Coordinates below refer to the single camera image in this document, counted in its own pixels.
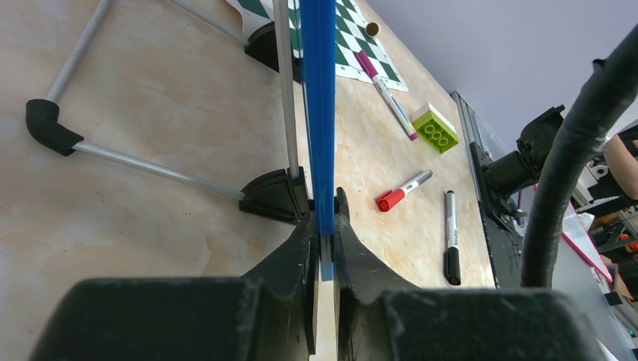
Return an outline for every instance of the red marker cap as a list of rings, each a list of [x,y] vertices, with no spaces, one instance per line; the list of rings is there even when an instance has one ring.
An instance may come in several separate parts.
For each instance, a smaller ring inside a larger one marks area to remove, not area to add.
[[[388,190],[377,198],[377,206],[381,212],[387,212],[405,197],[406,194],[402,190]]]

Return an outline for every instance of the chess board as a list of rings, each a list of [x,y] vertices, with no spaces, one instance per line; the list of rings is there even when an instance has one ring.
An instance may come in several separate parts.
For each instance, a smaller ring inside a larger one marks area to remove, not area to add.
[[[274,20],[272,0],[227,0],[242,15],[242,33],[249,38],[255,30]],[[293,43],[293,55],[303,55],[299,15],[299,0],[288,0],[290,9],[290,37]],[[358,79],[372,83],[363,70],[355,53],[365,50],[387,87],[407,92],[406,82],[397,71],[392,60],[378,39],[368,38],[365,33],[367,22],[361,9],[352,0],[336,0],[336,74],[340,77]]]

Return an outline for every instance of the black cable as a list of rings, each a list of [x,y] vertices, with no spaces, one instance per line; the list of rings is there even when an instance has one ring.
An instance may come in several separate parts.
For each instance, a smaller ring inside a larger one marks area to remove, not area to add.
[[[600,152],[605,135],[636,98],[638,26],[606,60],[594,61],[594,74],[559,128],[534,196],[521,255],[521,286],[549,287],[562,221],[585,166]]]

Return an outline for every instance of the black plastic base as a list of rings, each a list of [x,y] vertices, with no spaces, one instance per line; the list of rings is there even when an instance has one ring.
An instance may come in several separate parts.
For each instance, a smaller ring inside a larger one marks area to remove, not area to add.
[[[239,202],[239,210],[299,224],[301,217],[311,210],[303,167],[299,167],[299,173],[301,176],[293,179],[284,169],[279,169],[255,178],[242,190],[245,197]]]
[[[246,46],[244,52],[258,62],[279,72],[275,23],[268,23],[257,29],[249,37],[248,46]],[[301,60],[293,56],[291,61],[293,62],[293,79],[297,83],[301,83]]]

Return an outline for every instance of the metal pole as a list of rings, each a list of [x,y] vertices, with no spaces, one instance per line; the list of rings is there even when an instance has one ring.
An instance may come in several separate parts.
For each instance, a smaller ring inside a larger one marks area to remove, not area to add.
[[[98,27],[102,24],[102,21],[106,17],[106,12],[112,2],[113,0],[101,0],[99,2],[98,7],[95,11],[93,11],[93,15],[91,15],[87,26],[82,31],[82,35],[80,35],[77,43],[75,43],[75,47],[73,47],[71,55],[68,56],[66,62],[62,66],[62,69],[59,71],[58,76],[53,82],[53,85],[49,89],[49,92],[45,97],[46,100],[57,103],[62,97],[62,94],[68,85],[68,81],[71,80],[73,72],[77,68],[77,64],[87,51],[87,47],[89,46],[91,39],[96,34]]]
[[[234,190],[232,188],[223,186],[221,184],[211,182],[204,178],[200,178],[190,174],[185,174],[180,171],[175,171],[163,165],[159,165],[153,162],[148,162],[143,159],[135,158],[134,156],[130,156],[128,154],[124,154],[124,153],[117,152],[115,150],[100,147],[99,145],[91,144],[87,141],[81,141],[77,143],[76,145],[73,146],[73,149],[78,150],[80,152],[92,154],[94,156],[98,156],[103,159],[111,160],[116,163],[128,165],[130,167],[139,169],[141,171],[147,171],[149,173],[159,175],[160,177],[172,179],[174,181],[177,181],[183,184],[188,184],[190,186],[203,188],[205,190],[210,190],[212,192],[219,193],[221,195],[228,196],[230,198],[234,198],[239,201],[244,199],[244,193],[238,190]]]
[[[188,4],[187,2],[185,2],[184,0],[171,0],[171,2],[173,4],[179,6],[180,8],[184,9],[185,11],[195,15],[199,19],[201,19],[204,22],[206,22],[208,25],[211,25],[211,26],[219,29],[220,31],[222,31],[226,35],[230,36],[231,38],[239,41],[245,47],[248,46],[248,40],[244,39],[243,36],[241,36],[240,34],[236,33],[234,30],[232,30],[228,26],[225,26],[224,24],[218,22],[215,18],[213,18],[212,16],[208,15],[204,11],[202,11],[202,10],[200,10],[198,8],[195,8],[191,4]]]
[[[288,166],[293,179],[299,177],[299,157],[297,156],[297,131],[295,124],[295,98],[293,91],[293,51],[288,25],[288,1],[274,0],[275,36],[279,60],[281,82],[281,103],[284,106],[284,127],[288,148]]]

